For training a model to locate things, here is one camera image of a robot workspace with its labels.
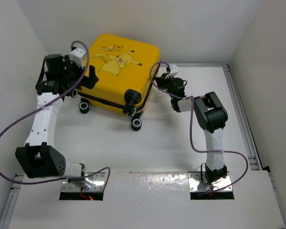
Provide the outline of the yellow suitcase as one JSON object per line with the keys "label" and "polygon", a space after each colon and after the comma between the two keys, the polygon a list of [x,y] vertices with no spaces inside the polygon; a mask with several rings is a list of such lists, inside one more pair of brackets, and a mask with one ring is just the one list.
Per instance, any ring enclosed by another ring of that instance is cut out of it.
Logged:
{"label": "yellow suitcase", "polygon": [[140,119],[158,72],[160,50],[157,46],[111,34],[99,35],[89,48],[90,69],[98,82],[92,89],[82,87],[79,110],[88,113],[90,105],[132,118],[138,131]]}

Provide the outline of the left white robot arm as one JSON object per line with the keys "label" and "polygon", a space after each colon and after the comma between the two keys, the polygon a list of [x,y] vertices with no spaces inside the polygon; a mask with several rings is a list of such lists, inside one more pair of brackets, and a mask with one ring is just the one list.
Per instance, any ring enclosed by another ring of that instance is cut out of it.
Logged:
{"label": "left white robot arm", "polygon": [[83,190],[93,187],[85,165],[65,159],[54,146],[54,134],[60,107],[67,96],[75,98],[81,87],[92,89],[98,81],[95,74],[81,78],[86,51],[72,47],[69,54],[44,57],[36,83],[37,109],[31,132],[23,147],[15,152],[16,159],[28,178],[65,177]]}

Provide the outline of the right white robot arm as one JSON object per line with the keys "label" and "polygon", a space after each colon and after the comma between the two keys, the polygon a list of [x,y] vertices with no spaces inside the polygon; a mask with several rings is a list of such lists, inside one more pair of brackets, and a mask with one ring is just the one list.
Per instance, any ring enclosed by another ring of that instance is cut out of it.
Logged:
{"label": "right white robot arm", "polygon": [[199,126],[204,131],[206,142],[205,178],[203,184],[211,184],[227,175],[224,160],[223,130],[228,119],[227,111],[215,92],[203,96],[186,96],[187,81],[176,77],[179,72],[176,65],[167,64],[166,72],[156,77],[157,88],[171,97],[171,106],[174,111],[191,112]]}

